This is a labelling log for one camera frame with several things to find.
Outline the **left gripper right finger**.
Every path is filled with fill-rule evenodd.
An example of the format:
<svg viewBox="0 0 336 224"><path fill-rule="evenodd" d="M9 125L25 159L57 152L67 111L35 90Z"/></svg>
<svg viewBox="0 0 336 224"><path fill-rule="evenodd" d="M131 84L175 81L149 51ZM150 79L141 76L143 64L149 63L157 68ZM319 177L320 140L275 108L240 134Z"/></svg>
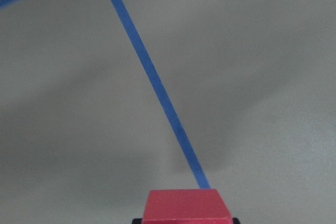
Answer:
<svg viewBox="0 0 336 224"><path fill-rule="evenodd" d="M233 224L239 224L239 219L236 217L232 218Z"/></svg>

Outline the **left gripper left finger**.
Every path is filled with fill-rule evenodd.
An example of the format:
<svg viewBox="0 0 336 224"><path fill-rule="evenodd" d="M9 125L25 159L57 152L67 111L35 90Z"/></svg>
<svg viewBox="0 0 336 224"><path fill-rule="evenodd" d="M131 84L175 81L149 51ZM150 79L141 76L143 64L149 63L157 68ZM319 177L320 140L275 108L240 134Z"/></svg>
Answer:
<svg viewBox="0 0 336 224"><path fill-rule="evenodd" d="M132 224L141 224L142 223L142 218L135 218L132 220Z"/></svg>

